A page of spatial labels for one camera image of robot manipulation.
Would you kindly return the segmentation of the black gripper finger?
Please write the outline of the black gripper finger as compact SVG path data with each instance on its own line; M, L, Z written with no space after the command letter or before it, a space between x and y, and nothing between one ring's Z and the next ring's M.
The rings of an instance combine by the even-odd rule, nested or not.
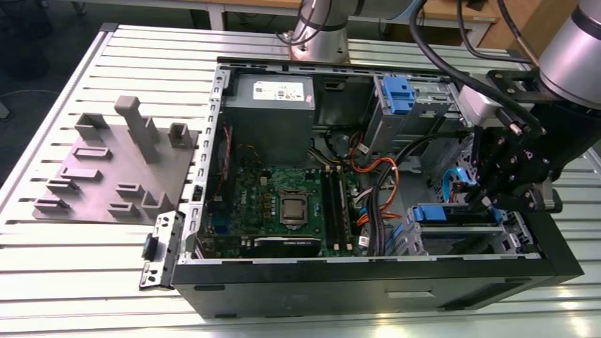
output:
M544 211L546 169L532 151L506 143L492 157L488 198L493 206L506 211Z
M489 201L494 208L513 208L517 155L510 133L500 127L476 127L472 143L472 167L476 169L476 191L472 200Z

